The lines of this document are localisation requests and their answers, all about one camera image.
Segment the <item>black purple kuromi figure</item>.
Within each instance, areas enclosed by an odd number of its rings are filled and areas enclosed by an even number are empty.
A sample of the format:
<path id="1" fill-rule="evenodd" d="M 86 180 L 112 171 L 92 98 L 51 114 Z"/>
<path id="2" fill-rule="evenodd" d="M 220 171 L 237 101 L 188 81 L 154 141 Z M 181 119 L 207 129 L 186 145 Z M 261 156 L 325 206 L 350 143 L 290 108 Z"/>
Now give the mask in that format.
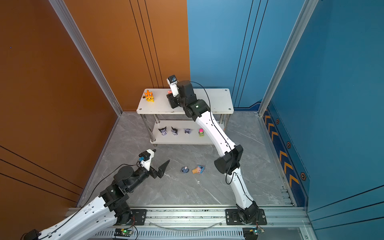
<path id="1" fill-rule="evenodd" d="M 159 131 L 160 131 L 162 136 L 167 135 L 167 127 L 159 128 Z"/>

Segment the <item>grey donkey toy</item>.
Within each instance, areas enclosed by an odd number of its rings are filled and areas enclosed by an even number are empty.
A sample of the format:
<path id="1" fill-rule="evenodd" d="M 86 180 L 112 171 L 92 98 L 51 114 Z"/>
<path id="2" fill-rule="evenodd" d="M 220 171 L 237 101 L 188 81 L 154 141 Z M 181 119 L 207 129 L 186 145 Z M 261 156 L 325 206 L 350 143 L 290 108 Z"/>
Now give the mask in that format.
<path id="1" fill-rule="evenodd" d="M 185 166 L 185 167 L 183 167 L 182 169 L 181 169 L 181 172 L 183 173 L 183 174 L 186 174 L 186 173 L 188 173 L 190 170 L 189 170 L 189 168 L 187 167 L 187 166 Z"/>

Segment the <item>orange fox toy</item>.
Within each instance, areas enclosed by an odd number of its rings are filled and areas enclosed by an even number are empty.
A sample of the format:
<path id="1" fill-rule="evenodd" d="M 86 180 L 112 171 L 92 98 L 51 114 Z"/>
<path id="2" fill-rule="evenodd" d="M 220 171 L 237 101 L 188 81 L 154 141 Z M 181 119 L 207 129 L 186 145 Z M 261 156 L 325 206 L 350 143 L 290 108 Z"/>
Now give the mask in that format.
<path id="1" fill-rule="evenodd" d="M 147 102 L 154 102 L 154 95 L 153 92 L 150 92 L 149 90 L 146 90 L 144 92 L 144 98 L 146 99 Z"/>

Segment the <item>blue small toy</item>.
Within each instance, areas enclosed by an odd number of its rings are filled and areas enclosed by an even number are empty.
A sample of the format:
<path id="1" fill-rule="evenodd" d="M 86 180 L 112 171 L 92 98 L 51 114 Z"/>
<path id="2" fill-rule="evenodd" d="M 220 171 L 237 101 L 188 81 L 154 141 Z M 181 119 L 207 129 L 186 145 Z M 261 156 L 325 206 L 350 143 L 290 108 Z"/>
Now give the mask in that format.
<path id="1" fill-rule="evenodd" d="M 194 169 L 192 170 L 192 173 L 193 173 L 193 174 L 202 174 L 202 173 L 204 172 L 204 170 L 205 170 L 205 166 L 203 166 L 203 165 L 198 165 L 196 168 L 194 168 Z"/>

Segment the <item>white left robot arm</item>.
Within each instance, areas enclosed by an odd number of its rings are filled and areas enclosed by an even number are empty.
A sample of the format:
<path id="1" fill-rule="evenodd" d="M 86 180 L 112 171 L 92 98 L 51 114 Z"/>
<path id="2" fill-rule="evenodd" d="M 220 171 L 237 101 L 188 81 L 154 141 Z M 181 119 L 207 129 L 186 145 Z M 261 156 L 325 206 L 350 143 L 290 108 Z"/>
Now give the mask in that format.
<path id="1" fill-rule="evenodd" d="M 87 240 L 96 233 L 115 224 L 130 224 L 134 214 L 129 207 L 128 194 L 133 193 L 148 177 L 162 178 L 170 163 L 158 169 L 151 166 L 156 150 L 148 149 L 139 154 L 137 169 L 122 164 L 114 172 L 114 180 L 97 197 L 89 201 L 63 221 L 42 231 L 31 230 L 22 240 Z"/>

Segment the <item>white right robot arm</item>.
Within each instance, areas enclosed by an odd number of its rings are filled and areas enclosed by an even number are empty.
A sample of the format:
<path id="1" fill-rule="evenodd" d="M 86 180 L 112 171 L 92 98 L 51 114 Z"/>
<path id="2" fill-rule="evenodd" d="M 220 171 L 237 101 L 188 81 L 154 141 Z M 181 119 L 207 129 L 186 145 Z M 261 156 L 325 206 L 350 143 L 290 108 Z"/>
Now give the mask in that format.
<path id="1" fill-rule="evenodd" d="M 241 222 L 245 225 L 257 223 L 261 210 L 249 193 L 241 172 L 243 147 L 236 145 L 226 135 L 211 112 L 211 102 L 197 98 L 192 82 L 179 82 L 176 76 L 172 75 L 167 78 L 167 83 L 171 89 L 167 95 L 171 107 L 183 108 L 186 116 L 203 129 L 216 147 L 219 158 L 214 164 L 217 170 L 225 175 L 226 184 L 230 185 L 234 192 Z"/>

